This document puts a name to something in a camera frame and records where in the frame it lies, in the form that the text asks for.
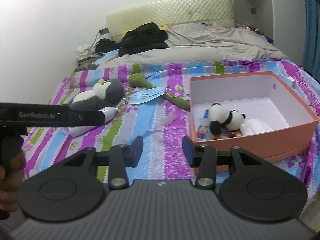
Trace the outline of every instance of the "stuffed penguin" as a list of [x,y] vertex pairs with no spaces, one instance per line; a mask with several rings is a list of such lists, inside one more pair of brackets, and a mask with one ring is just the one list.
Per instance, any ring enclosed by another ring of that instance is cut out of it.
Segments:
[[244,123],[245,114],[240,114],[236,110],[230,112],[219,103],[214,103],[209,109],[208,118],[210,120],[210,131],[217,136],[221,134],[221,128],[224,127],[231,131],[240,129],[240,125]]
[[118,105],[124,95],[124,88],[118,79],[100,79],[92,90],[77,94],[68,102],[70,109],[98,111],[107,106]]

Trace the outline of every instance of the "blue face mask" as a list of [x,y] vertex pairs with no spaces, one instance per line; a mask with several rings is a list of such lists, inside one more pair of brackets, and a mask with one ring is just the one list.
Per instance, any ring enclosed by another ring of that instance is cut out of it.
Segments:
[[156,87],[147,90],[143,90],[131,95],[129,104],[142,104],[152,99],[155,99],[165,93],[165,87]]

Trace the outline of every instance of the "white charging cable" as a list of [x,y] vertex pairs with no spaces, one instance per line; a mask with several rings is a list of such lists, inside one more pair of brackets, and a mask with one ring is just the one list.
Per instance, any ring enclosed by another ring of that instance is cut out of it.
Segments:
[[[290,82],[291,82],[291,87],[293,88],[293,89],[296,89],[297,88],[297,83],[300,83],[300,84],[303,84],[303,85],[306,85],[306,86],[308,86],[311,90],[312,90],[312,88],[308,85],[308,84],[306,84],[306,83],[304,83],[304,82],[301,82],[301,81],[296,81],[292,76],[288,76],[288,77],[286,77],[286,76],[284,76],[284,75],[281,75],[281,74],[277,74],[278,76],[282,76],[282,77],[284,77],[285,79],[287,79],[287,80],[289,80]],[[313,106],[314,104],[316,104],[318,101],[315,101],[314,103],[312,103],[311,105],[309,105],[309,104],[307,104],[308,106]]]

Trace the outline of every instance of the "clear plastic object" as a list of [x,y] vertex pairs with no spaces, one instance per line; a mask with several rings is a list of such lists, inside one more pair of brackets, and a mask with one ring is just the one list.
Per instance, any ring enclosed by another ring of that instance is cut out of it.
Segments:
[[175,116],[174,113],[170,112],[168,115],[166,115],[164,118],[160,119],[160,124],[162,126],[166,126],[168,124],[171,124],[174,120],[177,119],[177,116]]

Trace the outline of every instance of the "orange box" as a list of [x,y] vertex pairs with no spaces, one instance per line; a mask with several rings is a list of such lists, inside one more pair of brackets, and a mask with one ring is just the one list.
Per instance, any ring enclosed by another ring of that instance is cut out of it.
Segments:
[[[303,153],[319,122],[313,110],[272,71],[191,77],[190,129],[195,143],[204,143],[198,141],[196,129],[212,103],[236,109],[246,114],[246,120],[262,120],[273,131],[205,144],[221,151],[240,146],[270,162]],[[218,167],[218,171],[226,170],[227,166]]]

